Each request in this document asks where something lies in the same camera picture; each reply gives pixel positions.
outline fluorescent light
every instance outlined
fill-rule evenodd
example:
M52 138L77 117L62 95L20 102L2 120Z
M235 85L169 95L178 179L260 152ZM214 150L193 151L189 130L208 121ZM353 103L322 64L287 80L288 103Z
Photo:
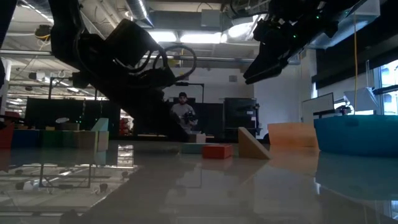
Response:
M219 44L221 41L221 33L215 34L185 34L180 38L183 43L194 44Z
M70 91L74 91L74 92L79 92L79 90L78 89L76 89L76 88L68 88L68 90L70 90Z
M232 26L228 30L228 35L232 38L239 37L240 35L247 33L250 30L251 25L252 25L252 22L247 22L244 24Z
M66 83L64 83L64 82L60 82L60 84L61 84L61 85L64 85L64 86L69 86L69 84L66 84Z
M176 42L177 38L174 32L171 31L150 31L149 35L156 42Z

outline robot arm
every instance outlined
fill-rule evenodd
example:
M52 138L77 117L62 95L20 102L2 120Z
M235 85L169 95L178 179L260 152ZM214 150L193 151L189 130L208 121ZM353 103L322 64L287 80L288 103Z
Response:
M80 88L88 84L116 102L134 119L174 141L186 141L186 132L169 113L163 101L162 89L190 75L175 77L167 65L165 52L179 45L163 49L141 27L127 19L121 21L106 40L89 34L81 19L78 0L49 0L54 26L51 30L52 52L59 60L79 69L73 74L73 85ZM147 59L134 68L146 52L158 51L154 67L143 71ZM162 57L163 65L155 68Z
M244 73L247 84L278 76L288 59L325 33L332 38L338 23L366 0L272 0L269 14L254 29L260 51Z

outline blue container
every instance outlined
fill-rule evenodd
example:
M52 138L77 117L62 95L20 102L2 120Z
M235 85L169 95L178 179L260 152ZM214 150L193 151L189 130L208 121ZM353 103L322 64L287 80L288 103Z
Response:
M314 120L319 149L352 156L398 156L398 116L354 115Z

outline person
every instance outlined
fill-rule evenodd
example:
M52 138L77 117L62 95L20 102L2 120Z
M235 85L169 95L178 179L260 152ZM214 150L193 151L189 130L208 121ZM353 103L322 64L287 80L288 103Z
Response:
M190 134L192 127L197 125L198 120L194 119L193 121L188 120L188 122L186 122L186 119L184 119L184 116L186 116L186 114L191 113L192 115L195 115L195 111L187 103L187 100L187 94L181 92L180 94L178 94L178 103L174 104L171 110L180 118L180 125L184 129L184 131Z

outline gray shirt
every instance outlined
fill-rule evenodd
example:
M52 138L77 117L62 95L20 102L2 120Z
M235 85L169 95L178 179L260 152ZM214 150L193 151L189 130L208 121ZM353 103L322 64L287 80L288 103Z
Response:
M188 134L190 134L191 133L191 125L189 123L185 124L183 116L184 116L185 113L188 113L189 111L192 111L192 113L195 114L195 111L193 110L193 108L190 105L186 104L186 103L184 105L176 103L176 104L173 105L172 111L177 116L180 117L180 125L184 129L184 131L187 132ZM197 122L198 122L198 120L195 120L193 122L194 125L196 125Z

